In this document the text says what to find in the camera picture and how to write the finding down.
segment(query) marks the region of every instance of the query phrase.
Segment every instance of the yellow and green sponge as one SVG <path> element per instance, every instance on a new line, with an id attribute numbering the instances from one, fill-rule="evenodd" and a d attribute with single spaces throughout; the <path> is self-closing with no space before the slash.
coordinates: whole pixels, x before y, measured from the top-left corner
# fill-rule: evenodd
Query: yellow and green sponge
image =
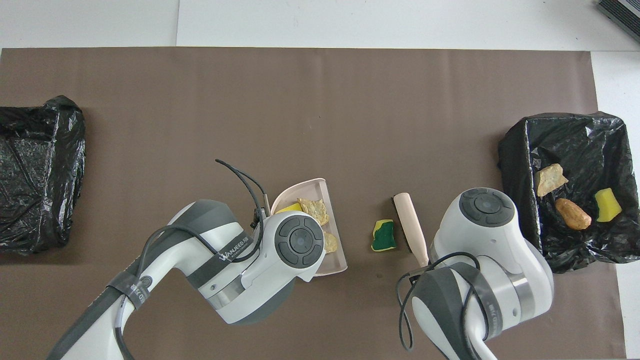
<path id="1" fill-rule="evenodd" d="M 376 226 L 373 228 L 371 249 L 373 251 L 384 251 L 395 248 L 394 221 L 389 219 L 376 221 Z"/>

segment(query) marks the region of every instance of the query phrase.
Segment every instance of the bread piece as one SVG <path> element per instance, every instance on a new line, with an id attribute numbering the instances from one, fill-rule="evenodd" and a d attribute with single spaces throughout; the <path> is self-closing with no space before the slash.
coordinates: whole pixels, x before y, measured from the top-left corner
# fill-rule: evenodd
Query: bread piece
<path id="1" fill-rule="evenodd" d="M 329 215 L 326 213 L 326 207 L 324 206 L 324 201 L 322 199 L 313 201 L 298 198 L 298 203 L 300 204 L 302 211 L 311 215 L 311 217 L 313 217 L 321 226 L 329 222 Z"/>
<path id="2" fill-rule="evenodd" d="M 568 183 L 569 180 L 562 175 L 562 172 L 560 164 L 551 164 L 537 172 L 535 175 L 536 195 L 543 197 Z"/>
<path id="3" fill-rule="evenodd" d="M 331 233 L 324 232 L 324 251 L 327 254 L 338 250 L 338 239 Z"/>
<path id="4" fill-rule="evenodd" d="M 557 199 L 556 210 L 570 229 L 585 230 L 591 225 L 591 217 L 571 200 Z"/>

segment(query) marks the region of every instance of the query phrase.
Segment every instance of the brown table surface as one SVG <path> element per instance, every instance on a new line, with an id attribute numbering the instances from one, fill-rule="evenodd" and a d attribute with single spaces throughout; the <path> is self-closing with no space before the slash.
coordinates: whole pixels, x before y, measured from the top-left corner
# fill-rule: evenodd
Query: brown table surface
<path id="1" fill-rule="evenodd" d="M 430 241 L 467 188 L 501 188 L 497 141 L 517 120 L 591 113 L 589 53 L 374 49 L 3 49 L 0 106 L 63 94 L 84 110 L 86 173 L 69 245 L 0 257 L 0 358 L 41 359 L 147 236 L 196 199 L 252 202 L 224 159 L 274 199 L 327 179 L 349 268 L 298 281 L 266 321 L 229 326 L 172 271 L 125 332 L 137 359 L 439 359 L 397 335 L 406 245 L 371 251 L 409 192 Z M 552 309 L 489 341 L 503 359 L 625 357 L 612 265 L 554 276 Z"/>

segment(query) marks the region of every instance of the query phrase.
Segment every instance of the black plastic bag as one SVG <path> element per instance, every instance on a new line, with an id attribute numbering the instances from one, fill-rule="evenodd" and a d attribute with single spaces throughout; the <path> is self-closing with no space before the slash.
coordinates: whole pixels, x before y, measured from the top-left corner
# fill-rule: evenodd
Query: black plastic bag
<path id="1" fill-rule="evenodd" d="M 84 174 L 84 117 L 57 96 L 0 108 L 0 252 L 67 244 Z"/>
<path id="2" fill-rule="evenodd" d="M 638 195 L 627 127 L 618 117 L 544 113 L 513 126 L 498 146 L 504 192 L 515 202 L 524 237 L 554 273 L 584 268 L 594 261 L 628 263 L 640 257 Z M 569 180 L 542 198 L 534 192 L 534 174 L 559 163 Z M 597 222 L 594 195 L 612 188 L 622 213 Z M 592 218 L 582 231 L 569 229 L 556 211 L 565 198 Z"/>

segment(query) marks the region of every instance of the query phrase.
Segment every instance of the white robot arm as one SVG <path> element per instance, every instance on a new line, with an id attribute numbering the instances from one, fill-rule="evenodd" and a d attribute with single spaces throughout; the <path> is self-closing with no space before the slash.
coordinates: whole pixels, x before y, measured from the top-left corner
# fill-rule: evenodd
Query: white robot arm
<path id="1" fill-rule="evenodd" d="M 47 360 L 130 359 L 118 340 L 120 330 L 172 268 L 186 276 L 225 322 L 264 319 L 288 297 L 296 277 L 313 278 L 325 251 L 320 225 L 305 213 L 286 211 L 260 223 L 249 236 L 222 202 L 198 200 L 186 206 L 109 283 Z"/>
<path id="2" fill-rule="evenodd" d="M 400 319 L 410 300 L 420 328 L 448 359 L 495 359 L 484 340 L 551 307 L 551 269 L 523 238 L 516 207 L 502 192 L 474 188 L 457 196 L 429 258 L 432 265 L 401 278 L 410 277 L 412 287 Z"/>

